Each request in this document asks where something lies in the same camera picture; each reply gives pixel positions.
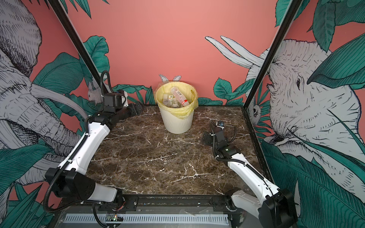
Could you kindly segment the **white bottle red band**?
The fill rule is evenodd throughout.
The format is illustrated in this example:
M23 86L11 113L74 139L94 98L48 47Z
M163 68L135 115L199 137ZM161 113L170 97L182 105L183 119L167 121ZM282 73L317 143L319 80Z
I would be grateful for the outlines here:
M170 91L172 95L177 99L179 104L181 104L183 107L186 107L190 104L185 95L177 87L173 86Z

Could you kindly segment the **tall bottle red green label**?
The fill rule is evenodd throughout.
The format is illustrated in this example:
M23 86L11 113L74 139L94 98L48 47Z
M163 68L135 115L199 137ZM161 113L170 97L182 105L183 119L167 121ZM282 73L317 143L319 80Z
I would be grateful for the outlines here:
M174 96L172 94L163 94L163 105L166 107L172 107Z

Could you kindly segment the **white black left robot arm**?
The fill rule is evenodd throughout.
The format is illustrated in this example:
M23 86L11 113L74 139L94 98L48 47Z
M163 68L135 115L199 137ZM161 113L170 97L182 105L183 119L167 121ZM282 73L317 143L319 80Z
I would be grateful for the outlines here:
M85 119L85 132L75 148L57 168L49 168L45 174L49 183L43 200L43 209L46 212L55 213L81 202L103 203L113 211L124 208L125 199L121 189L98 184L87 177L86 172L102 141L117 123L140 115L143 107L140 102L115 110L105 107L101 112ZM57 197L71 197L74 201L53 209L48 205L52 192Z

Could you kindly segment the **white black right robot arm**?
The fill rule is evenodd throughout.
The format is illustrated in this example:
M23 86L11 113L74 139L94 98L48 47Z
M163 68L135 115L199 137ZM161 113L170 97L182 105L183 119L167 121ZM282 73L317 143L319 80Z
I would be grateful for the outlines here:
M264 228L291 228L298 222L294 195L261 175L235 145L228 143L224 134L204 132L202 142L212 147L214 158L234 171L255 196L237 190L228 195L233 208L256 217Z

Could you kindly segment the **white ribbed waste bin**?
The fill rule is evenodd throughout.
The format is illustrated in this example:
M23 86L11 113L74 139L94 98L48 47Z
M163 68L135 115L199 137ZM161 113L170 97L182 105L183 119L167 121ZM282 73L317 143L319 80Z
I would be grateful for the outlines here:
M182 134L187 132L191 128L194 111L186 119L179 119L168 113L167 111L161 110L160 108L159 110L163 119L164 126L166 130L170 133Z

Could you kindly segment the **yellow plastic bin liner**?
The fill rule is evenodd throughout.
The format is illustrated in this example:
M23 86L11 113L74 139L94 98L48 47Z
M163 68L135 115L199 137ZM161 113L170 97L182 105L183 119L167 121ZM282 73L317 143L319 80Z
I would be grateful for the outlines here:
M187 98L189 105L181 108L170 108L163 104L163 94L171 93L171 88L175 86L180 92ZM195 109L198 108L198 93L196 89L185 82L171 81L168 83L160 84L154 91L154 99L161 110L167 111L173 116L179 119L186 119Z

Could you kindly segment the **black left frame post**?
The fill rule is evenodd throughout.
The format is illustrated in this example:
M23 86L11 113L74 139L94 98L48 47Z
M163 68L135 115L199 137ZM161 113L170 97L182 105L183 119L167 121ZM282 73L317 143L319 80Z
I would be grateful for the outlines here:
M103 96L105 93L109 93L110 90L105 86L103 82L103 78L100 76L100 73L92 60L91 56L89 55L88 51L86 50L86 47L84 43L82 42L79 34L77 33L74 25L70 21L66 10L61 3L61 1L48 1L49 5L55 12L57 18L59 19L60 23L62 24L64 30L66 31L67 35L71 39L73 45L77 49L81 59L83 60L87 71L91 74L93 77L93 81L98 84L99 90L100 90L100 101L103 101Z

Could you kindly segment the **black frame post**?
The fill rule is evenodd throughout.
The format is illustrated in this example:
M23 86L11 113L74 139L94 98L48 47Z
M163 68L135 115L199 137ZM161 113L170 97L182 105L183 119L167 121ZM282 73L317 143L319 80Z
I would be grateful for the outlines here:
M271 44L271 47L269 48L269 51L267 53L267 56L264 60L263 65L260 67L260 71L258 73L258 76L256 77L253 87L249 93L249 96L247 97L247 100L243 106L243 109L246 111L249 108L249 104L254 98L255 92L258 90L260 83L262 82L263 78L266 76L267 71L273 62L274 57L276 56L282 41L284 40L286 34L288 33L288 30L294 21L294 18L302 4L302 1L294 0L290 1L289 6L286 10L286 13L284 15L284 18L279 26L279 29L277 31L277 34Z
M82 42L79 34L77 33L74 25L70 21L66 10L61 3L61 1L48 1L49 5L55 12L57 18L59 19L60 23L62 24L64 30L66 31L67 35L71 39L73 45L77 49L81 59L83 60L87 71L91 74L93 77L93 81L98 84L99 90L100 90L100 101L103 101L103 96L105 93L109 93L110 90L105 86L103 82L103 78L100 76L100 73L92 60L91 56L89 55L88 51L86 50L86 47L84 43Z

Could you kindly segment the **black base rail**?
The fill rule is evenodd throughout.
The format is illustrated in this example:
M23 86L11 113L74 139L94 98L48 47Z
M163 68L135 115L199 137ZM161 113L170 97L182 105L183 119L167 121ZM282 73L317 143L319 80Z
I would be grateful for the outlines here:
M234 206L233 201L227 195L158 195L158 194L124 194L122 209L115 211L111 203L102 203L100 211L124 213L137 211L146 207L181 208L193 207L213 208L214 212L227 214L241 213L244 210Z

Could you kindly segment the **black right frame post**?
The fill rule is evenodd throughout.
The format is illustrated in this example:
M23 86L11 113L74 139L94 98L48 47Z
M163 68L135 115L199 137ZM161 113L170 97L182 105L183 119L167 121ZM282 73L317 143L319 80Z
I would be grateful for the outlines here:
M260 71L258 73L258 76L256 77L253 87L249 93L249 96L247 97L247 100L243 106L243 109L246 111L249 108L249 104L254 98L255 92L258 90L260 83L262 82L263 78L266 76L267 71L273 62L274 57L276 56L282 41L284 40L286 34L288 33L288 30L294 21L294 18L302 4L302 1L294 0L290 1L289 6L286 10L286 13L284 15L284 18L279 26L279 29L277 31L277 34L271 44L271 47L269 48L269 51L267 53L267 56L264 60L263 65L260 67Z

